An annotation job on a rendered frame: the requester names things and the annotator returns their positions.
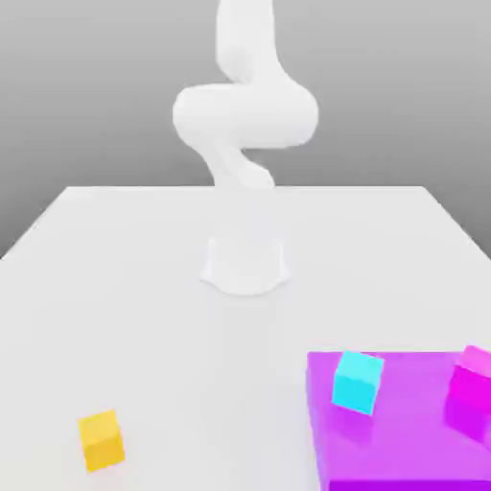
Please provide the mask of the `small cyan cube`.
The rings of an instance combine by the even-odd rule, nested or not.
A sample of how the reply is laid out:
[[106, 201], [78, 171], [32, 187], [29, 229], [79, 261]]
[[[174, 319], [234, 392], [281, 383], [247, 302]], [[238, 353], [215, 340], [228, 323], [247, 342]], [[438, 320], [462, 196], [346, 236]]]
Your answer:
[[384, 364], [382, 358], [344, 351], [335, 371], [331, 402], [340, 408], [371, 416]]

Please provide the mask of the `small yellow cube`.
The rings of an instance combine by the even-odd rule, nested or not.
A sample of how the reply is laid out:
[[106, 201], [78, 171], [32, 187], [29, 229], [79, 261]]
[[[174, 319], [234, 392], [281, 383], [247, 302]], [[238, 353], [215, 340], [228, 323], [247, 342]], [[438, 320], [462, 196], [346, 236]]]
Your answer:
[[78, 423], [89, 473], [125, 460], [121, 428], [114, 409], [84, 417]]

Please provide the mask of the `small magenta cube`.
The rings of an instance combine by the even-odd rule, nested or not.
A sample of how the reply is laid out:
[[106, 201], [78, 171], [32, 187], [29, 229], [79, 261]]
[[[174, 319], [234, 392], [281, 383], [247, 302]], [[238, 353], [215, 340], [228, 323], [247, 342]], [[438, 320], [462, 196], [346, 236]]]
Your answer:
[[445, 401], [445, 420], [491, 447], [491, 352], [467, 345], [458, 356]]

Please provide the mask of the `large purple box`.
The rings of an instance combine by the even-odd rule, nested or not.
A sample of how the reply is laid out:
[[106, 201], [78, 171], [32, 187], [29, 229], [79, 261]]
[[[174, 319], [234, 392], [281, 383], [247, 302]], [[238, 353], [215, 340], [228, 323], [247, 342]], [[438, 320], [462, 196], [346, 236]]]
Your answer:
[[451, 398], [456, 352], [383, 352], [372, 415], [332, 404], [338, 352], [307, 356], [319, 491], [491, 491], [491, 414]]

